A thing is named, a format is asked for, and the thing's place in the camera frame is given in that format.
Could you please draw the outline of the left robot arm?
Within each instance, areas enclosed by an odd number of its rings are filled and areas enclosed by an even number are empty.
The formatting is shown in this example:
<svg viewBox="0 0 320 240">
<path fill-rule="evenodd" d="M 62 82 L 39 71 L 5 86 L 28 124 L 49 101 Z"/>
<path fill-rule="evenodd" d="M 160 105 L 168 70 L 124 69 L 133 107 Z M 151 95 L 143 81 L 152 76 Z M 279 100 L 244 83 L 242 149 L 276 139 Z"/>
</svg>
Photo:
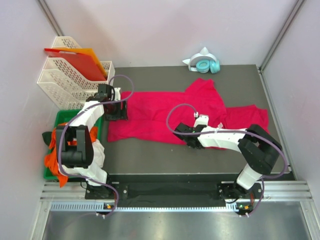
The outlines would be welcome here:
<svg viewBox="0 0 320 240">
<path fill-rule="evenodd" d="M 55 130 L 57 172 L 63 177 L 84 177 L 102 198 L 114 191 L 102 169 L 105 148 L 93 137 L 94 126 L 101 117 L 108 121 L 126 120 L 127 102 L 121 101 L 121 88 L 99 84 L 97 92 L 87 98 L 83 108 L 66 126 Z"/>
</svg>

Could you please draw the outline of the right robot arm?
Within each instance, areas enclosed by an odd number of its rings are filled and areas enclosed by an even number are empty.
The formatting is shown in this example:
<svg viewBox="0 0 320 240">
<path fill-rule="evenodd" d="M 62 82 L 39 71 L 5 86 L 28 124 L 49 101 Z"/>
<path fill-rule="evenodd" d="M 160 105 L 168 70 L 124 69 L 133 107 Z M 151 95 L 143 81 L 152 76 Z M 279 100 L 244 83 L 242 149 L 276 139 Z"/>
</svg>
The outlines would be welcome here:
<svg viewBox="0 0 320 240">
<path fill-rule="evenodd" d="M 227 200 L 245 198 L 256 181 L 270 176 L 282 153 L 282 146 L 257 124 L 244 129 L 213 128 L 205 124 L 190 127 L 180 123 L 174 135 L 194 149 L 220 148 L 242 154 L 246 161 L 232 186 L 223 187 L 221 196 Z"/>
</svg>

